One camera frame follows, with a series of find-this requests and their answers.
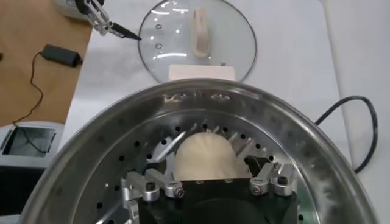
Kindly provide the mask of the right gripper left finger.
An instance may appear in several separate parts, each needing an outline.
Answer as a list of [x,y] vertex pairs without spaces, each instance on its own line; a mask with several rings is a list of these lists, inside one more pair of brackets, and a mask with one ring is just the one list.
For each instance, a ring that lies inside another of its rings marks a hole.
[[142,172],[132,170],[121,179],[122,206],[129,213],[127,223],[185,223],[184,182],[173,175],[175,153],[148,163]]

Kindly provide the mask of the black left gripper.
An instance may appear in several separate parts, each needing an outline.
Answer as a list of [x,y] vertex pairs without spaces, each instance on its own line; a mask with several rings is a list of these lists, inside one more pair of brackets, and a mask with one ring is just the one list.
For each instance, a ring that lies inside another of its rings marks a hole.
[[81,14],[87,16],[93,28],[102,36],[111,33],[120,38],[141,40],[137,34],[113,22],[98,0],[75,0],[75,5]]

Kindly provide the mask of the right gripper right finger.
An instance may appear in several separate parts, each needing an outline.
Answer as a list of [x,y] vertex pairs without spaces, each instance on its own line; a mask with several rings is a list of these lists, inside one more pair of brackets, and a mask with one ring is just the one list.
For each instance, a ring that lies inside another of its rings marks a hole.
[[252,178],[249,188],[253,195],[273,192],[280,197],[289,197],[296,185],[296,169],[292,164],[273,163],[269,158],[247,156],[244,162]]

